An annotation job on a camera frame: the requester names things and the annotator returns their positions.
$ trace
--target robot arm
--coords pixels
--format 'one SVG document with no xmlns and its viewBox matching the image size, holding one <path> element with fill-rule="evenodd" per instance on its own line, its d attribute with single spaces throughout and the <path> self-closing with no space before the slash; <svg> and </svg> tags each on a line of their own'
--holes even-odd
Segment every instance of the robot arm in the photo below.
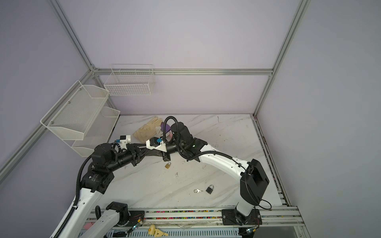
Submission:
<svg viewBox="0 0 381 238">
<path fill-rule="evenodd" d="M 80 200 L 75 206 L 74 201 L 60 224 L 53 232 L 53 238 L 76 238 L 82 229 L 88 215 L 95 207 L 102 194 L 105 193 L 108 185 L 113 180 L 113 171 L 132 163 L 136 166 L 146 156 L 161 156 L 164 161 L 170 161 L 170 154 L 179 152 L 182 157 L 188 160 L 207 163 L 228 173 L 240 183 L 240 201 L 235 212 L 235 222 L 238 225 L 246 224 L 250 218 L 250 213 L 254 206 L 259 205 L 264 191 L 269 184 L 269 180 L 257 160 L 251 162 L 230 157 L 219 152 L 207 142 L 193 138 L 189 130 L 182 122 L 177 122 L 171 126 L 174 136 L 171 141 L 164 138 L 151 138 L 146 144 L 126 143 L 126 150 L 118 153 L 109 143 L 98 145 L 91 158 L 93 165 L 83 176 L 80 183 Z M 127 205 L 123 207 L 111 206 L 107 208 L 108 219 L 101 217 L 83 236 L 102 237 L 104 231 L 118 225 L 126 225 L 129 221 Z M 75 207 L 72 215 L 69 211 Z"/>
</svg>

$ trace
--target wall-mounted basket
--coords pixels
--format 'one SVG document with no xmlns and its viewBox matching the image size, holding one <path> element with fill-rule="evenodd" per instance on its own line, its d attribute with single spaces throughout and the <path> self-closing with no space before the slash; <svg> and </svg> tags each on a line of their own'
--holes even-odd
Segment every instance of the wall-mounted basket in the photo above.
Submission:
<svg viewBox="0 0 381 238">
<path fill-rule="evenodd" d="M 150 64 L 111 64 L 111 74 L 104 84 L 111 96 L 151 95 L 155 75 Z"/>
<path fill-rule="evenodd" d="M 77 81 L 40 122 L 87 157 L 97 145 L 108 142 L 118 120 L 120 111 L 104 107 L 108 97 L 108 90 Z"/>
</svg>

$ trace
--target white marble table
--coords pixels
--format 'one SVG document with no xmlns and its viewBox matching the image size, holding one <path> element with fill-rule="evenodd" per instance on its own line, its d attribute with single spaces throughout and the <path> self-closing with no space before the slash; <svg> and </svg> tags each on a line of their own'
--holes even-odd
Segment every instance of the white marble table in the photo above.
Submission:
<svg viewBox="0 0 381 238">
<path fill-rule="evenodd" d="M 277 188 L 248 114 L 174 115 L 183 122 L 193 137 L 207 141 L 216 149 L 239 159 L 261 162 L 269 180 L 263 199 L 281 206 Z M 153 116 L 121 116 L 110 141 L 120 135 L 131 135 L 132 143 L 139 141 L 132 134 Z M 165 115 L 158 115 L 163 120 Z M 129 208 L 196 208 L 235 206 L 239 200 L 239 184 L 219 169 L 199 163 L 186 162 L 180 155 L 171 155 L 166 169 L 161 157 L 145 157 L 136 167 L 131 164 L 114 172 L 115 178 L 98 205 L 105 208 L 112 201 L 127 203 Z M 214 185 L 212 194 L 194 193 Z M 266 202 L 261 206 L 268 207 Z"/>
</svg>

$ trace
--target tan glove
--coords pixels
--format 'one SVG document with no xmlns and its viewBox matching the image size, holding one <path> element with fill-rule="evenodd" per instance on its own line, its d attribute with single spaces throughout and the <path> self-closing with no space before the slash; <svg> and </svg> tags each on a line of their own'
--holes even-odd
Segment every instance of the tan glove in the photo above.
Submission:
<svg viewBox="0 0 381 238">
<path fill-rule="evenodd" d="M 135 131 L 133 135 L 136 139 L 138 139 L 138 141 L 145 143 L 147 140 L 156 135 L 156 127 L 160 126 L 162 122 L 163 119 L 154 117 L 147 124 Z"/>
</svg>

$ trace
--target white bracket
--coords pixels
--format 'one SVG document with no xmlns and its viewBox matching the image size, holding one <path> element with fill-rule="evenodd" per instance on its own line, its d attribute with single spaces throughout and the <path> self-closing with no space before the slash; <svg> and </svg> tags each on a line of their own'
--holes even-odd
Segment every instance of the white bracket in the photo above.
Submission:
<svg viewBox="0 0 381 238">
<path fill-rule="evenodd" d="M 150 149 L 150 150 L 155 149 L 155 150 L 160 150 L 160 151 L 167 152 L 167 150 L 166 150 L 166 144 L 163 141 L 160 141 L 160 145 L 155 147 L 155 146 L 151 146 L 151 143 L 149 142 L 149 140 L 147 140 L 146 141 L 146 147 L 147 147 L 147 149 Z"/>
</svg>

